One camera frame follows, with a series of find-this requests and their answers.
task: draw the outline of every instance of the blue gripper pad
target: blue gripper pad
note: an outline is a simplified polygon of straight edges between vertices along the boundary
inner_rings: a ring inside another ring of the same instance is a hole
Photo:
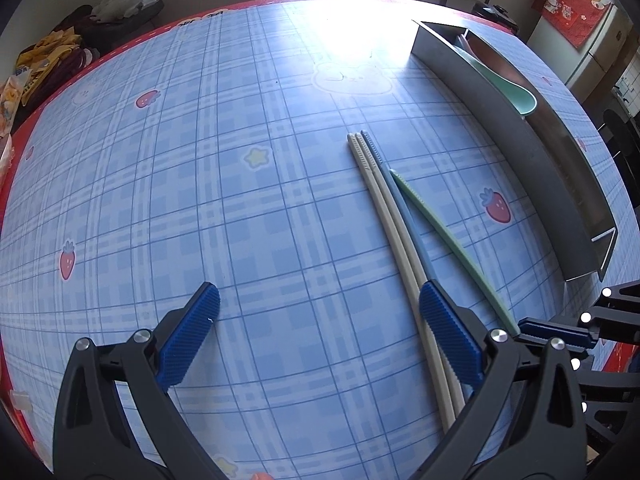
[[[188,311],[162,346],[156,382],[165,393],[184,379],[200,345],[220,313],[220,294],[209,285],[190,299]]]
[[[436,285],[426,282],[420,290],[420,314],[447,356],[458,380],[473,389],[484,380],[482,352]]]
[[[518,322],[518,326],[523,334],[532,335],[543,340],[559,337],[565,343],[580,348],[593,349],[598,343],[586,328],[567,326],[552,321],[542,321],[526,317]]]

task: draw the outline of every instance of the refrigerator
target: refrigerator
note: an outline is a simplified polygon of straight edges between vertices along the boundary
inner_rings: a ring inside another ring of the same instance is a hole
[[[615,62],[632,27],[626,13],[612,4],[580,48],[545,18],[540,18],[527,46],[582,104]]]

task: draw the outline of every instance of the strawberry print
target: strawberry print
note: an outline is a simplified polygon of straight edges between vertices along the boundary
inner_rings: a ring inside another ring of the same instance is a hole
[[[151,90],[142,94],[139,98],[136,99],[136,106],[138,108],[144,108],[153,103],[156,99],[160,97],[159,90]]]
[[[60,254],[60,274],[63,280],[68,280],[71,276],[71,271],[74,270],[74,263],[76,262],[76,252],[74,251],[74,244],[70,240],[67,240],[65,246],[62,248],[62,254]]]
[[[480,200],[482,207],[486,209],[486,213],[493,220],[501,224],[508,224],[511,221],[509,205],[500,193],[490,187],[485,187],[484,191],[480,193]]]

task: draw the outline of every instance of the star print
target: star print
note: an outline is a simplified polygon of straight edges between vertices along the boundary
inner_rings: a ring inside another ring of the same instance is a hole
[[[244,156],[244,161],[249,165],[249,168],[257,170],[260,166],[266,166],[269,163],[269,150],[254,146]]]

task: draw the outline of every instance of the silver bolt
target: silver bolt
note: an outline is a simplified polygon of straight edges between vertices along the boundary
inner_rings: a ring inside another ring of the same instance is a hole
[[[86,350],[89,348],[89,340],[85,337],[76,341],[76,350]]]
[[[551,346],[556,350],[564,350],[564,341],[559,337],[554,337],[551,339]]]
[[[135,341],[136,343],[146,343],[150,339],[151,339],[151,332],[149,332],[149,330],[147,330],[146,328],[143,328],[142,330],[138,330],[133,335],[133,341]]]
[[[497,343],[504,343],[508,338],[509,336],[507,335],[507,333],[501,328],[491,330],[491,339],[493,339]]]

